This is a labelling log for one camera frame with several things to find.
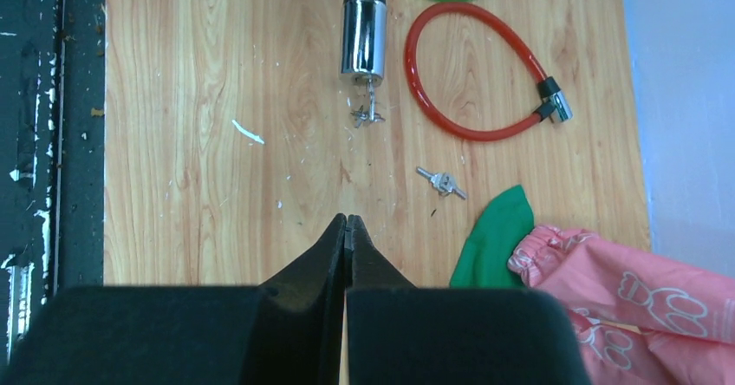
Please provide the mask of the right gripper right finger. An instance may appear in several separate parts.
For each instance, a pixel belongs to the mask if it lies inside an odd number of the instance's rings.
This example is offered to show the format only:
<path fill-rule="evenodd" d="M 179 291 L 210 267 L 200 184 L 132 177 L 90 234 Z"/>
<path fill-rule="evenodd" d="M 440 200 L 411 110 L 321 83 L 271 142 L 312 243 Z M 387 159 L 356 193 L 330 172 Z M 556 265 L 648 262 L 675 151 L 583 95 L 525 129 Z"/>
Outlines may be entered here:
<path fill-rule="evenodd" d="M 587 384 L 566 310 L 532 289 L 419 288 L 348 218 L 353 384 Z"/>

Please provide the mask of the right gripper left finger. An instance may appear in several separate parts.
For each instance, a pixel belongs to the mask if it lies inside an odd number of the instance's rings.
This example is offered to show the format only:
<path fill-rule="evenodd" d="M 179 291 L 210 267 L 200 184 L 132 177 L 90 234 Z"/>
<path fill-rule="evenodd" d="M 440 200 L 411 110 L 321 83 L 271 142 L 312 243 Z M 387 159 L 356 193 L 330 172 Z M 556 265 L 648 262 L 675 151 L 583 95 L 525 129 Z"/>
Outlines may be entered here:
<path fill-rule="evenodd" d="M 86 286 L 52 299 L 4 384 L 336 384 L 348 220 L 259 285 Z"/>

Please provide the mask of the silver key with ring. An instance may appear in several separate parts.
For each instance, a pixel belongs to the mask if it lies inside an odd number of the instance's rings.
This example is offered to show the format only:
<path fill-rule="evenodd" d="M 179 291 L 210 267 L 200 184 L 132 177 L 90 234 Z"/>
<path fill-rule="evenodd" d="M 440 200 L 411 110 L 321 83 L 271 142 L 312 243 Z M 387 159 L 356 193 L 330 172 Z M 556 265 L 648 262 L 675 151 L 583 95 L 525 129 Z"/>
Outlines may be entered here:
<path fill-rule="evenodd" d="M 416 167 L 416 173 L 425 178 L 441 196 L 446 197 L 454 194 L 463 200 L 467 199 L 466 192 L 459 188 L 455 178 L 450 173 L 431 173 L 420 166 Z"/>

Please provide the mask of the red cable lock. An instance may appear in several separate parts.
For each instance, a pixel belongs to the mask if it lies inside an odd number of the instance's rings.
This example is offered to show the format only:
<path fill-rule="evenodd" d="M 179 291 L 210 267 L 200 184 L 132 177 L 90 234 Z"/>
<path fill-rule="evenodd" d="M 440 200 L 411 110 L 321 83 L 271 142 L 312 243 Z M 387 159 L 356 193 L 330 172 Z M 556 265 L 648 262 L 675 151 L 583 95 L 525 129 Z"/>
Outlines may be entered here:
<path fill-rule="evenodd" d="M 502 123 L 483 129 L 479 80 L 485 68 L 480 50 L 485 44 L 470 38 L 474 21 L 517 58 L 532 80 L 537 104 L 528 114 L 511 114 Z M 430 5 L 413 21 L 403 49 L 403 69 L 411 96 L 421 113 L 443 132 L 470 142 L 508 140 L 550 121 L 573 118 L 572 108 L 557 80 L 542 67 L 525 40 L 500 17 L 474 3 L 451 1 Z"/>

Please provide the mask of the blue cable lock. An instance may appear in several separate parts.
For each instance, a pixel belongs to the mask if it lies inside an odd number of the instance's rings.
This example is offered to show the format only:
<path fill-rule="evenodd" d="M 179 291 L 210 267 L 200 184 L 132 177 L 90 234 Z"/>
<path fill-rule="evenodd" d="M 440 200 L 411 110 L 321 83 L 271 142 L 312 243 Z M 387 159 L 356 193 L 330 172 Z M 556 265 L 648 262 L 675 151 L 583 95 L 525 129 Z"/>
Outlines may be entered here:
<path fill-rule="evenodd" d="M 385 77 L 387 0 L 343 0 L 340 73 L 353 86 L 379 87 Z"/>

